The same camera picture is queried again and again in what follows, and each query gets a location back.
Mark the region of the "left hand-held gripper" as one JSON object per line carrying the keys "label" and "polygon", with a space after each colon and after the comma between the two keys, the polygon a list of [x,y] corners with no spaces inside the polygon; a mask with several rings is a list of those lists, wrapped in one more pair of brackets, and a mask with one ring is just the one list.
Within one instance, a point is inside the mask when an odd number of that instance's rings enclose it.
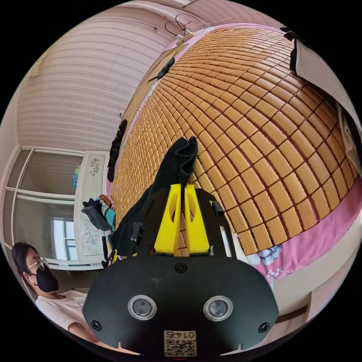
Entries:
{"label": "left hand-held gripper", "polygon": [[109,236],[102,236],[104,260],[101,262],[101,264],[103,268],[107,268],[120,260],[120,256],[118,255],[117,250],[113,248],[109,241]]}

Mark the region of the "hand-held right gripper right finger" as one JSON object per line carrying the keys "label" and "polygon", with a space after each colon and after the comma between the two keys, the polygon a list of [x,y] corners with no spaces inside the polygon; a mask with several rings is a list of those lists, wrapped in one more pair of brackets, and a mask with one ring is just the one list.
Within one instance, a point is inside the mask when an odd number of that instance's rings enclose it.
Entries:
{"label": "hand-held right gripper right finger", "polygon": [[188,184],[184,189],[184,206],[188,253],[208,254],[210,245],[194,185]]}

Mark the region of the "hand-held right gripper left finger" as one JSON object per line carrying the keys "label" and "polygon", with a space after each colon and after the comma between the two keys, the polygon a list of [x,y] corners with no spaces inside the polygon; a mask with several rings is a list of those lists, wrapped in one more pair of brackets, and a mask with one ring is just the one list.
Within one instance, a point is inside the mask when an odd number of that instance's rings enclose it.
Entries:
{"label": "hand-held right gripper left finger", "polygon": [[171,185],[167,194],[159,231],[154,244],[155,253],[177,253],[180,234],[181,185]]}

